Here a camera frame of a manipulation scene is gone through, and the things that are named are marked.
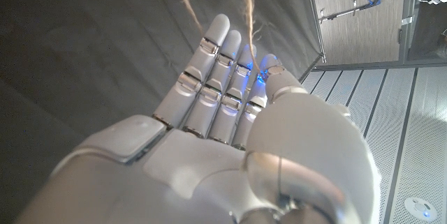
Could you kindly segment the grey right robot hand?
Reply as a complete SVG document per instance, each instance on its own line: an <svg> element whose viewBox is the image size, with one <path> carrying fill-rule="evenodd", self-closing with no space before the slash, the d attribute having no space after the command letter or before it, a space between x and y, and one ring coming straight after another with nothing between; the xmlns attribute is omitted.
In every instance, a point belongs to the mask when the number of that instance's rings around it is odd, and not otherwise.
<svg viewBox="0 0 447 224"><path fill-rule="evenodd" d="M90 135L17 221L377 223L380 180L348 108L220 14L153 115Z"/></svg>

